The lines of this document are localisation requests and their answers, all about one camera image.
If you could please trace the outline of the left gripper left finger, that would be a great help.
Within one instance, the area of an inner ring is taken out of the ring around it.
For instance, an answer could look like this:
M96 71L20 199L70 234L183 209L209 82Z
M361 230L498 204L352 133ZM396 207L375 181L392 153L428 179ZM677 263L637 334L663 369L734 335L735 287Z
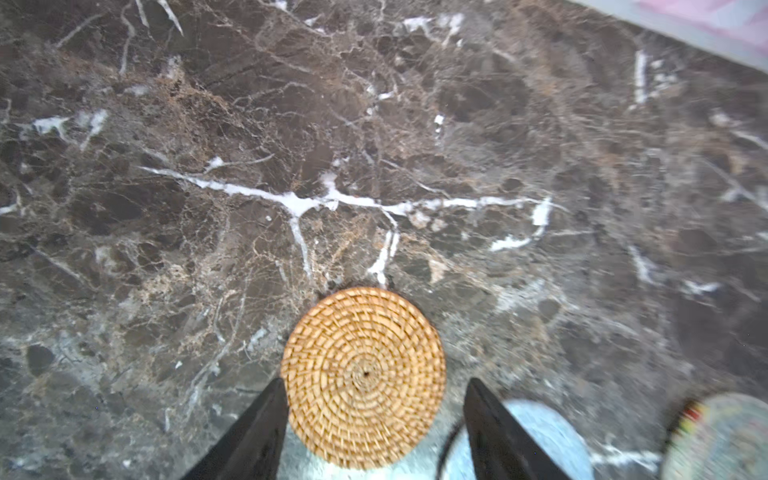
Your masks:
M288 413L284 381L275 378L182 479L276 479Z

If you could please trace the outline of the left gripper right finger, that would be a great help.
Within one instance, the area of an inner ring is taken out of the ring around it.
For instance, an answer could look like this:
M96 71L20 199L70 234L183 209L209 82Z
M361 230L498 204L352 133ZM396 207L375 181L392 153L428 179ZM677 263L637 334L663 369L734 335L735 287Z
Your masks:
M478 479L569 478L478 378L467 385L463 414Z

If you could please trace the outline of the blue grey rope coaster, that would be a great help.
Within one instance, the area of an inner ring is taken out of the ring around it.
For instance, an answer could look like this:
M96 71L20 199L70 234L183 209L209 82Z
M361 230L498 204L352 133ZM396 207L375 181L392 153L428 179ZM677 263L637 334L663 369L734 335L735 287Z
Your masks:
M592 480L587 445L571 423L549 406L525 399L503 400L508 412L555 464L571 479ZM441 461L440 479L475 479L468 433L464 424L453 436Z

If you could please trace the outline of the woven rattan coaster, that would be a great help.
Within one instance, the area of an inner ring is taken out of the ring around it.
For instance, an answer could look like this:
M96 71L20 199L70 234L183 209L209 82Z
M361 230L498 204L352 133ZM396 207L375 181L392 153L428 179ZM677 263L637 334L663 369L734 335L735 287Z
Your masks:
M372 287L336 292L299 320L284 348L289 423L310 452L370 470L429 432L446 386L437 330L405 298Z

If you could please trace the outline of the multicolour woven coaster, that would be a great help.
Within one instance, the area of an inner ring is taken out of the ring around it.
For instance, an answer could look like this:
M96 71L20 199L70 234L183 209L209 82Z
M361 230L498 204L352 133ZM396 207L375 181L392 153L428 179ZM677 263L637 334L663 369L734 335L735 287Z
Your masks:
M661 479L765 479L767 403L721 393L689 403L668 437Z

